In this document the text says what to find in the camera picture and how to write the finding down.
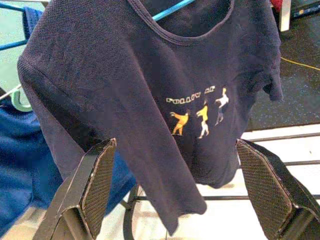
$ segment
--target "tiled floor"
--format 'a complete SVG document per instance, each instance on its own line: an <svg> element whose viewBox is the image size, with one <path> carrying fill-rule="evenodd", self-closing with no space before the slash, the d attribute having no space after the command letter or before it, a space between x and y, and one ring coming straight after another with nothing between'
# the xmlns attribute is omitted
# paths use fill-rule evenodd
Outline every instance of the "tiled floor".
<svg viewBox="0 0 320 240"><path fill-rule="evenodd" d="M244 139L320 133L320 124L246 132ZM320 136L258 143L277 154L284 162L320 160ZM320 165L289 166L291 173L313 194L320 194ZM221 189L198 185L203 196L247 195L241 170ZM167 234L154 208L148 201L136 204L132 231L136 240L266 240L257 216L248 200L207 201L204 215L180 217L173 236ZM42 211L27 213L27 220L15 225L3 240L30 240L43 216ZM119 204L104 218L98 240L123 240L125 209Z"/></svg>

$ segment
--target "cartoon figure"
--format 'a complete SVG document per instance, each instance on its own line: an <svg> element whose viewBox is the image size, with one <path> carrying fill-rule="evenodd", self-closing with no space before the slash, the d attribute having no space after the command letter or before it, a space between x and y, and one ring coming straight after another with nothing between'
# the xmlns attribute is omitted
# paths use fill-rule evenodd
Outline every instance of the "cartoon figure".
<svg viewBox="0 0 320 240"><path fill-rule="evenodd" d="M197 117L202 117L202 122L201 122L202 131L201 131L201 135L198 137L198 139L202 139L204 135L206 135L206 136L209 135L209 127L207 124L207 120L208 120L207 100L204 100L203 105L204 105L204 107L196 113Z"/></svg>
<svg viewBox="0 0 320 240"><path fill-rule="evenodd" d="M179 136L182 136L182 131L184 128L184 125L187 124L188 120L189 120L189 116L190 116L190 110L188 109L185 113L185 115L179 115L176 114L175 112L170 112L172 117L175 117L176 119L179 119L179 121L177 122L177 124L175 125L175 128L173 129L172 135L175 135L176 132L179 130Z"/></svg>
<svg viewBox="0 0 320 240"><path fill-rule="evenodd" d="M227 89L224 87L222 89L222 97L215 100L214 103L219 103L219 109L218 109L218 117L216 118L216 123L214 126L217 126L219 123L222 122L224 119L224 113L223 113L223 106L229 103L229 98L226 95Z"/></svg>

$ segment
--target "clothing rack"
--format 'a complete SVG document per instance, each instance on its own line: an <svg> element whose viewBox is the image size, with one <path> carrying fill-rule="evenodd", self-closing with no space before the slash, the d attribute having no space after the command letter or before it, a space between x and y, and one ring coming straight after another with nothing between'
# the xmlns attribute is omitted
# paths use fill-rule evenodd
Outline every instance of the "clothing rack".
<svg viewBox="0 0 320 240"><path fill-rule="evenodd" d="M275 141L275 140L288 140L288 139L299 139L299 138L308 138L308 137L318 137L320 132L316 133L305 133L297 135L285 135L285 136L275 136L275 137L265 137L265 138L256 138L251 139L251 142L266 142L266 141ZM309 161L292 161L284 162L286 166L307 166L307 165L320 165L320 160L309 160ZM132 188L129 194L128 201L121 201L121 205L125 208L125 214L123 219L123 237L125 240L135 240L133 236L133 215L135 210L135 205L139 201L148 201L147 196L138 195L139 186L136 185ZM313 195L316 200L320 200L320 194ZM204 196L205 201L219 201L219 200L249 200L247 195L229 195L229 196Z"/></svg>

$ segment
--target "neckline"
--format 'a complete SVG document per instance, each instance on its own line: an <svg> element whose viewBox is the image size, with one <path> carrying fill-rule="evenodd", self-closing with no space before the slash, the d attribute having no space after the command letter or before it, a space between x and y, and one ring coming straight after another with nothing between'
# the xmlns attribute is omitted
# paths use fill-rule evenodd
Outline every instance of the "neckline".
<svg viewBox="0 0 320 240"><path fill-rule="evenodd" d="M134 9L136 14L161 38L166 39L167 41L181 46L190 46L196 45L201 41L204 41L207 38L210 38L214 32L216 32L231 16L234 6L235 0L230 1L230 7L227 14L224 16L223 20L218 22L213 28L211 28L206 33L199 36L180 36L176 35L172 32L169 32L162 28L155 20L153 20L152 16L145 8L145 6L141 3L140 0L127 0L131 7Z"/></svg>

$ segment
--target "blue fabric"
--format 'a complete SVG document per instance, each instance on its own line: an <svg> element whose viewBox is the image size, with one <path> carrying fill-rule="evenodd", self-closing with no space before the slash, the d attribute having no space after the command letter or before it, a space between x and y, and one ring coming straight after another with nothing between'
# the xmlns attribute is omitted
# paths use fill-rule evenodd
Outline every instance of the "blue fabric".
<svg viewBox="0 0 320 240"><path fill-rule="evenodd" d="M28 39L41 12L25 7ZM62 177L54 163L35 113L17 111L8 98L0 102L0 237L29 206L47 208ZM136 184L124 159L115 153L109 214Z"/></svg>

